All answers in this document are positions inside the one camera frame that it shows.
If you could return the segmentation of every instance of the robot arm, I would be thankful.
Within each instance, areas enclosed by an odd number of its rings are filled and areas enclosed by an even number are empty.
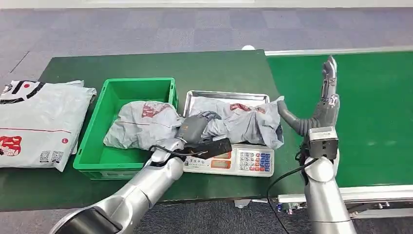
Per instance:
[[[356,234],[336,183],[339,151],[335,125],[340,106],[337,63],[332,56],[323,65],[321,99],[313,116],[297,118],[284,101],[278,102],[281,117],[300,136],[300,166],[317,159],[302,172],[308,214],[316,234]]]
[[[50,234],[131,234],[146,211],[182,176],[186,156],[206,159],[232,151],[228,138],[199,144],[208,121],[217,117],[209,112],[187,118],[176,138],[157,145],[144,168],[119,191],[68,214]]]

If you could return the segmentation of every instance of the plastic mailer bag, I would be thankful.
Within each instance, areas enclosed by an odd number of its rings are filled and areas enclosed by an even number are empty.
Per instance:
[[[169,103],[133,101],[121,108],[103,143],[119,149],[148,150],[162,140],[174,138],[183,121]]]
[[[82,81],[12,81],[0,95],[0,167],[63,171],[96,95]]]
[[[202,137],[227,135],[231,143],[249,142],[277,149],[284,144],[280,114],[276,101],[259,106],[229,104],[208,97],[194,97],[190,116],[203,111],[213,111],[221,119],[213,119],[205,128]]]

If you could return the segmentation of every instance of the digital scale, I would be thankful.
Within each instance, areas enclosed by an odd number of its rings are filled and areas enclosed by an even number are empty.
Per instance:
[[[270,102],[269,96],[265,94],[189,91],[184,117],[189,116],[197,97],[214,98],[245,106],[258,106]],[[184,172],[270,177],[274,173],[274,150],[264,145],[232,144],[231,152],[210,159],[188,156],[184,162]]]

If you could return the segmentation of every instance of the gray carpet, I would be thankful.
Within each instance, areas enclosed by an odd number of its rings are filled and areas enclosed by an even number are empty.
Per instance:
[[[413,45],[413,9],[0,10],[0,86],[36,80],[52,57]],[[68,210],[0,213],[0,234],[43,234]],[[305,210],[282,215],[310,233]],[[357,220],[359,233],[410,234],[411,218]],[[282,234],[267,204],[156,205],[136,233]]]

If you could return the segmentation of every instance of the white ball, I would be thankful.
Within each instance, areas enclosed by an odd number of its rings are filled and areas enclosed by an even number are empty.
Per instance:
[[[245,45],[242,50],[255,50],[255,48],[252,45]]]

